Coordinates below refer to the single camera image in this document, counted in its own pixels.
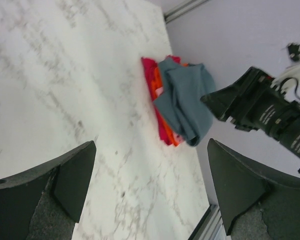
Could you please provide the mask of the grey-blue t shirt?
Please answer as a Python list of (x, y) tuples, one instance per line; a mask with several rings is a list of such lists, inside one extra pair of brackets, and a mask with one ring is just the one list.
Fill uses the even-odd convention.
[(196, 147), (213, 123), (212, 114), (200, 99), (216, 90), (215, 82), (202, 63), (183, 66), (167, 57), (158, 67), (172, 103), (175, 131), (180, 131), (189, 146)]

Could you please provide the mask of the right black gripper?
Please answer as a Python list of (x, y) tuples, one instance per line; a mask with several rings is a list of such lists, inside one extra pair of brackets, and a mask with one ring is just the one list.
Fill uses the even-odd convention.
[(289, 102), (273, 77), (250, 67), (235, 83), (203, 95), (200, 101), (217, 120), (234, 119), (236, 129), (262, 130), (300, 158), (300, 97)]

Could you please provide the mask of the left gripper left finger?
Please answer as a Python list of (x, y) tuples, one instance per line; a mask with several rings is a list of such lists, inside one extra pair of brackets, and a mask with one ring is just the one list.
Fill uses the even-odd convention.
[(0, 240), (70, 240), (80, 221), (94, 168), (88, 141), (0, 179)]

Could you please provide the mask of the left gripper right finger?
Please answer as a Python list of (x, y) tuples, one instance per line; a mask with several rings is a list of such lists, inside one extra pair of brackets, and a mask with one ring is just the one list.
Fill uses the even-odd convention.
[(226, 235), (233, 240), (300, 240), (300, 178), (212, 138), (207, 152)]

